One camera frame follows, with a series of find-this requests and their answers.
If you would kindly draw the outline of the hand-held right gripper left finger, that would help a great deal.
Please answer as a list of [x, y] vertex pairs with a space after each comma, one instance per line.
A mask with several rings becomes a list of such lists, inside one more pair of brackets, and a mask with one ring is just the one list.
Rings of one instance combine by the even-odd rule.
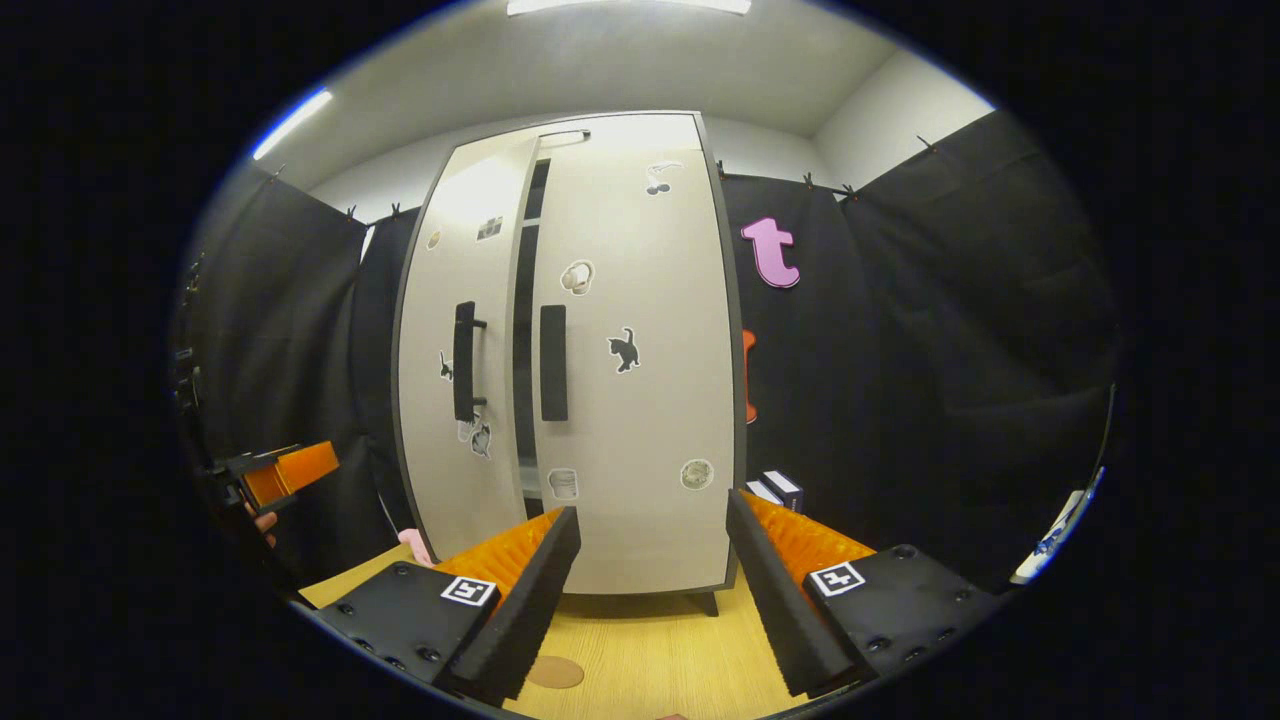
[[554, 509], [434, 568], [393, 562], [314, 621], [419, 684], [500, 706], [518, 697], [580, 548], [576, 507]]

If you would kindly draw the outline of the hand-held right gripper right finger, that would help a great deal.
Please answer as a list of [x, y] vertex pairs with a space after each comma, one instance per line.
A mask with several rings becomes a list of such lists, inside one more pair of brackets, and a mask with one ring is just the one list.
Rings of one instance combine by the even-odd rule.
[[874, 551], [748, 491], [730, 493], [726, 529], [791, 694], [900, 676], [1004, 605], [911, 544]]

